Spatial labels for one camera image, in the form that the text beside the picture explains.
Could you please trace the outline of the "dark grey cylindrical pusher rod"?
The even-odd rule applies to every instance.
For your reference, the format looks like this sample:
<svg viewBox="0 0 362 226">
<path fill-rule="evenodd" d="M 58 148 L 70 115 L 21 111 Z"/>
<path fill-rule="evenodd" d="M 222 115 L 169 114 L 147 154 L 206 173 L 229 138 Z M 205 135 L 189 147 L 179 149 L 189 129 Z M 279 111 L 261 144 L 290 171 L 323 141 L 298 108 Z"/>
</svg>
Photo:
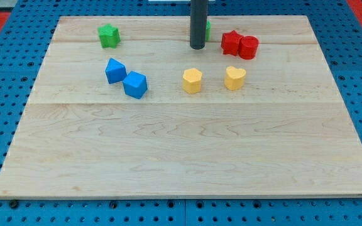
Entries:
<svg viewBox="0 0 362 226">
<path fill-rule="evenodd" d="M 206 45 L 208 0 L 190 1 L 190 47 L 203 49 Z"/>
</svg>

